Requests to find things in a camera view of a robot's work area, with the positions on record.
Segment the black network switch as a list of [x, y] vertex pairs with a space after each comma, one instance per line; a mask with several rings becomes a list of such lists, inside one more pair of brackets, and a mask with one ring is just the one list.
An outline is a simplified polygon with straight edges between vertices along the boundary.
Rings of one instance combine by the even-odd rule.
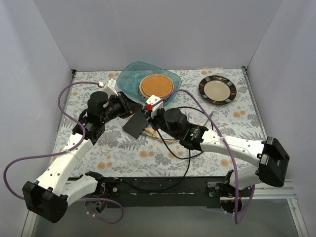
[[138, 111], [130, 118], [122, 129], [130, 136], [138, 139], [148, 125], [147, 117], [141, 111]]

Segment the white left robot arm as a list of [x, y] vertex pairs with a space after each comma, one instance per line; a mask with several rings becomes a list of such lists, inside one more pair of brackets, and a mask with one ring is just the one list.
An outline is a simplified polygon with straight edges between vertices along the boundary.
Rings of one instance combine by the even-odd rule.
[[100, 182], [100, 174], [88, 173], [69, 185], [68, 178], [104, 133], [106, 123], [115, 118], [129, 117], [141, 108], [141, 104], [132, 101], [123, 92], [111, 96], [103, 91], [93, 92], [61, 155], [36, 181], [24, 184], [22, 192], [27, 209], [56, 223], [64, 216], [68, 206], [81, 197], [88, 194], [101, 197], [105, 185]]

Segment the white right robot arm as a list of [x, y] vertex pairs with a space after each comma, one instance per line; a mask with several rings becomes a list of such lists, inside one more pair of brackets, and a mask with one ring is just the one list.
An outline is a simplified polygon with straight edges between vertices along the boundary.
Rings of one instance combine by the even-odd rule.
[[162, 130], [189, 150], [233, 156], [249, 163], [246, 168], [228, 175], [223, 189], [229, 196], [260, 183], [277, 188], [284, 185], [290, 157], [274, 137], [253, 141], [220, 136], [214, 130], [190, 123], [179, 109], [159, 109], [149, 123], [153, 129]]

